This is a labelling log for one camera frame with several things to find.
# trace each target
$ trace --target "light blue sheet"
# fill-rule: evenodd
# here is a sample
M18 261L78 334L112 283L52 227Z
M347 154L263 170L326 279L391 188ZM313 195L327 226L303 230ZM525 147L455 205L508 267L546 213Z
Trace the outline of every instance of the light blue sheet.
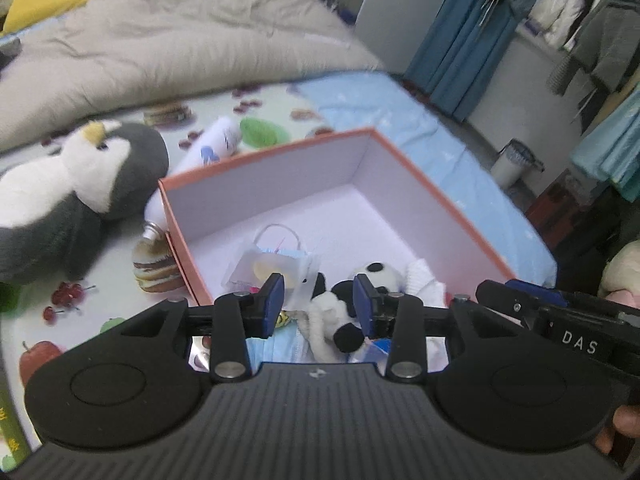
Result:
M351 72L297 84L335 130L374 126L460 209L516 276L554 286L556 262L475 156L384 73Z

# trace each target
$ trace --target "metal screw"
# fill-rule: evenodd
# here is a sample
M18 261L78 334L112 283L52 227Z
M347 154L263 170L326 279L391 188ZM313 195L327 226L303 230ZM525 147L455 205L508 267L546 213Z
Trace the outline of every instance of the metal screw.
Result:
M223 361L218 363L213 371L218 377L237 379L246 372L246 368L242 363L236 361Z
M391 373L402 379L413 379L422 373L422 367L411 361L400 361L391 367Z

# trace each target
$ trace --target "finger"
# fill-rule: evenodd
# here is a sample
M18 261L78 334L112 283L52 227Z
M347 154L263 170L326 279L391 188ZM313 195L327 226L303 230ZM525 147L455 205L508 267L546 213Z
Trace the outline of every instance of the finger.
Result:
M613 416L613 425L625 436L640 438L640 406L620 406Z
M604 428L593 441L593 445L605 455L608 455L613 448L613 437L616 434L616 430L612 427Z

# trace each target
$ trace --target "trash can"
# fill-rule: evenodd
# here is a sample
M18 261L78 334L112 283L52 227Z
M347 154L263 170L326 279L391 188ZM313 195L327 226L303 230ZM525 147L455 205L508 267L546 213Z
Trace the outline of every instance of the trash can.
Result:
M516 180L529 168L540 172L545 171L545 165L524 143L518 139L511 139L500 150L500 157L491 168L491 176L501 189L507 189L515 184Z

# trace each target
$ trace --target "blue face mask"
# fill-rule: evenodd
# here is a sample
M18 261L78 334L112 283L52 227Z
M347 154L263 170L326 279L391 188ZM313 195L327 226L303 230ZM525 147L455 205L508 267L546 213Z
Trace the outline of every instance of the blue face mask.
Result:
M295 322L276 329L268 339L247 339L246 347L254 374L262 363L313 362L309 343L300 333Z

